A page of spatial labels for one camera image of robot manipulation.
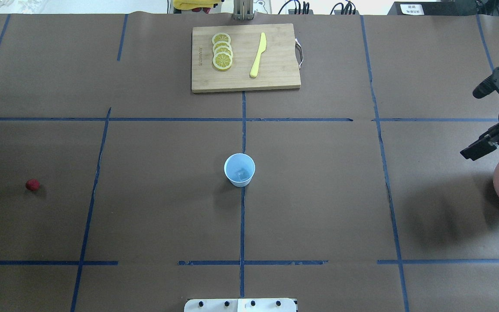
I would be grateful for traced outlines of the ice cube in cup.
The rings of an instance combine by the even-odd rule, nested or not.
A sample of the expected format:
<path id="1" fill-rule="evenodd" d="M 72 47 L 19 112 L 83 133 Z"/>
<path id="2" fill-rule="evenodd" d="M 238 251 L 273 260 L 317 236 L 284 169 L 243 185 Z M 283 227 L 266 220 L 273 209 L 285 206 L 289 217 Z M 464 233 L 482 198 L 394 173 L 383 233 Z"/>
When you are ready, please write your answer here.
<path id="1" fill-rule="evenodd" d="M 248 170 L 241 168 L 236 172 L 237 180 L 239 182 L 243 182 L 245 180 L 248 180 L 251 178 L 252 174 L 251 172 L 248 172 Z"/>

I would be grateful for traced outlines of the light blue plastic cup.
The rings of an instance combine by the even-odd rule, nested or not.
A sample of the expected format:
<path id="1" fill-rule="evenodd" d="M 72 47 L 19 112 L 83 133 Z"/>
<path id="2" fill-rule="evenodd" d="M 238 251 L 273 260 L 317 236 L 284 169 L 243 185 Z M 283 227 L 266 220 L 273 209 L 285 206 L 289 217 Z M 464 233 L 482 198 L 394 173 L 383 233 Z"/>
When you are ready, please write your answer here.
<path id="1" fill-rule="evenodd" d="M 248 186 L 255 171 L 255 162 L 245 153 L 232 154 L 224 162 L 224 175 L 238 188 Z"/>

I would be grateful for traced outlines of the wooden cutting board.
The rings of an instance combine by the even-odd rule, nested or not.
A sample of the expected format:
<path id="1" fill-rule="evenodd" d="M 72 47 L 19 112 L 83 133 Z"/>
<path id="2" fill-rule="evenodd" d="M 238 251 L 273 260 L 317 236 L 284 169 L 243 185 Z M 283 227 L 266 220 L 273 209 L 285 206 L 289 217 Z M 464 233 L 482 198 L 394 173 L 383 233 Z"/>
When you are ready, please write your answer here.
<path id="1" fill-rule="evenodd" d="M 230 35 L 233 64 L 219 71 L 212 64 L 215 33 Z M 262 54 L 258 76 L 250 77 L 260 35 L 265 32 L 267 48 Z M 191 90 L 197 93 L 299 89 L 301 77 L 296 57 L 292 23 L 246 24 L 241 26 L 196 26 L 192 30 Z"/>

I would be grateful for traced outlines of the yellow plastic knife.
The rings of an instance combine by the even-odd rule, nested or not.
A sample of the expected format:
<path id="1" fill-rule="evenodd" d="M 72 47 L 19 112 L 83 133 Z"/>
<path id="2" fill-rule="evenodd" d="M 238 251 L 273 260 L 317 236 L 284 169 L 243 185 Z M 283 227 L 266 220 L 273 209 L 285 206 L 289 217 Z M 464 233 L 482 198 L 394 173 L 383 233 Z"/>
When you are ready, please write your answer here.
<path id="1" fill-rule="evenodd" d="M 259 66 L 261 64 L 261 57 L 262 54 L 266 51 L 266 48 L 267 48 L 267 37 L 265 32 L 262 32 L 260 35 L 256 56 L 249 72 L 249 76 L 251 78 L 256 78 L 258 76 Z"/>

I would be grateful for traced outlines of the lemon slice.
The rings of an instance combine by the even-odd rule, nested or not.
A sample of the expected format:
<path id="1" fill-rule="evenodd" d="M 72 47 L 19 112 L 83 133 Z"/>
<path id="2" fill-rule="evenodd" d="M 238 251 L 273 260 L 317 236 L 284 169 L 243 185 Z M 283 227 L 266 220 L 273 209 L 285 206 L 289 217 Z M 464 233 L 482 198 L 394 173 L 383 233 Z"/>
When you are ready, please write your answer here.
<path id="1" fill-rule="evenodd" d="M 212 64 L 215 69 L 219 71 L 226 71 L 232 66 L 233 57 L 231 58 L 229 55 L 221 53 L 219 55 L 213 56 Z"/>
<path id="2" fill-rule="evenodd" d="M 232 51 L 231 47 L 228 47 L 225 45 L 224 46 L 222 45 L 222 46 L 215 48 L 213 50 L 213 52 L 214 52 L 214 56 L 223 53 L 223 54 L 229 55 L 231 58 L 233 57 L 233 51 Z"/>
<path id="3" fill-rule="evenodd" d="M 213 53 L 214 55 L 220 52 L 228 52 L 232 53 L 232 46 L 230 42 L 227 41 L 218 41 L 213 45 Z"/>

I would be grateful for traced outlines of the yellow bag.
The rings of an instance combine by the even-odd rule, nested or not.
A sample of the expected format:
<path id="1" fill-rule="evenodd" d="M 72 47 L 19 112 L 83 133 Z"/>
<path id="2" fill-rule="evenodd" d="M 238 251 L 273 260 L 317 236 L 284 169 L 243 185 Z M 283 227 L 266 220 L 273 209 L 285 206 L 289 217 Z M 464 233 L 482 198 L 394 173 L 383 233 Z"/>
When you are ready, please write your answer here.
<path id="1" fill-rule="evenodd" d="M 223 0 L 173 0 L 172 6 L 174 9 L 181 11 L 203 11 L 206 14 L 209 14 L 212 8 L 215 8 L 218 4 L 223 2 Z"/>

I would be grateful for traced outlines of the red strawberry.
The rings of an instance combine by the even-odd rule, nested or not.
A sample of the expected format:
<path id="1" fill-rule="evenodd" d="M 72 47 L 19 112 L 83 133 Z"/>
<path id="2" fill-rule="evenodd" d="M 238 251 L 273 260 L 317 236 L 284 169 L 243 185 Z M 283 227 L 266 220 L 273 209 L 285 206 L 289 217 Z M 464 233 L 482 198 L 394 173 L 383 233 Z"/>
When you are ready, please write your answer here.
<path id="1" fill-rule="evenodd" d="M 25 187 L 31 192 L 36 192 L 40 189 L 40 182 L 37 179 L 29 179 L 26 181 Z"/>

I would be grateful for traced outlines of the clear plastic bag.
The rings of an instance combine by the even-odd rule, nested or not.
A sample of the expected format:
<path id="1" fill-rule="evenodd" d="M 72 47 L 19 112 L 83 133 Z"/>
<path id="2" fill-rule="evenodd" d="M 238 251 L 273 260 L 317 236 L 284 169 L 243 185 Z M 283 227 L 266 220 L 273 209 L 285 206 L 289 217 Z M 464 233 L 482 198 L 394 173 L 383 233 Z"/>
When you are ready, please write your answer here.
<path id="1" fill-rule="evenodd" d="M 0 0 L 0 14 L 59 14 L 54 4 L 52 0 Z"/>

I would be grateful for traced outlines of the aluminium frame post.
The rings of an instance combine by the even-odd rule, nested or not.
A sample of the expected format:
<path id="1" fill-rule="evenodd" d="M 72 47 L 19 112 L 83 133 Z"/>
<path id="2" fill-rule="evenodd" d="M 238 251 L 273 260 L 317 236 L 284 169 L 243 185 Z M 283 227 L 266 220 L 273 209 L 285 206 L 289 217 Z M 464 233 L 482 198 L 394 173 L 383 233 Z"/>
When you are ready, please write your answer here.
<path id="1" fill-rule="evenodd" d="M 234 20 L 253 20 L 254 16 L 253 0 L 233 0 Z"/>

